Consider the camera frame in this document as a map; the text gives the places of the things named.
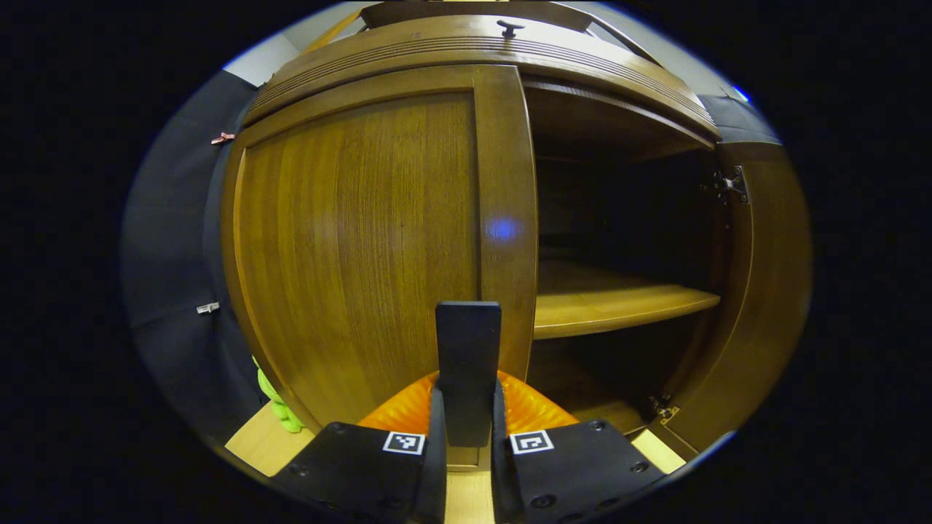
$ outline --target metal hinge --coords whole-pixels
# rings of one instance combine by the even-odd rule
[[[741,203],[750,204],[751,197],[747,194],[747,186],[745,186],[744,168],[741,166],[734,166],[732,168],[732,174],[732,178],[726,178],[723,174],[721,174],[721,171],[713,172],[712,183],[702,183],[699,185],[699,188],[703,191],[715,193],[719,198],[719,201],[725,205],[728,205],[728,198],[726,194],[729,191],[737,193]]]
[[[649,396],[648,400],[651,401],[653,405],[653,410],[660,417],[660,423],[666,425],[674,415],[679,413],[679,406],[670,406],[671,395],[665,394],[660,398],[655,396]]]
[[[211,302],[210,304],[204,304],[203,306],[198,306],[198,315],[203,315],[220,309],[220,302]]]

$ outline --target wooden cabinet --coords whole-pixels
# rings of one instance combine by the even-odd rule
[[[438,301],[494,300],[500,369],[577,418],[631,434],[666,396],[679,419],[657,433],[683,456],[743,422],[809,294],[785,156],[718,145],[649,55],[541,21],[402,19],[282,67],[227,169],[234,309],[299,418],[358,421],[437,368]],[[750,202],[700,190],[743,163]]]
[[[256,359],[319,430],[437,368],[441,300],[502,306],[500,368],[524,377],[536,281],[535,180],[517,70],[390,73],[245,130],[223,232]]]

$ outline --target door knob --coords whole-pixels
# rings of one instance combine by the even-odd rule
[[[500,25],[501,27],[505,28],[505,30],[501,32],[501,35],[504,36],[505,38],[514,38],[515,29],[524,29],[523,25],[518,25],[516,23],[510,23],[504,20],[499,20],[496,23]]]

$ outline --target dark fabric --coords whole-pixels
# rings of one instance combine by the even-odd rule
[[[120,276],[136,347],[162,392],[223,445],[267,400],[233,316],[220,257],[219,201],[230,144],[256,88],[220,71],[169,120],[133,183]],[[220,309],[197,314],[196,307]]]
[[[757,109],[727,96],[699,95],[719,128],[722,142],[765,142],[782,144]]]

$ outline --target open cabinet door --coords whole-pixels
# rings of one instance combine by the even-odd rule
[[[437,369],[434,307],[501,304],[500,369],[523,379],[537,192],[518,71],[374,76],[236,139],[221,229],[240,326],[311,431],[356,422]]]
[[[720,144],[728,193],[729,274],[707,349],[673,394],[677,412],[651,430],[680,456],[695,457],[737,430],[780,380],[809,311],[813,246],[805,197],[782,145]]]

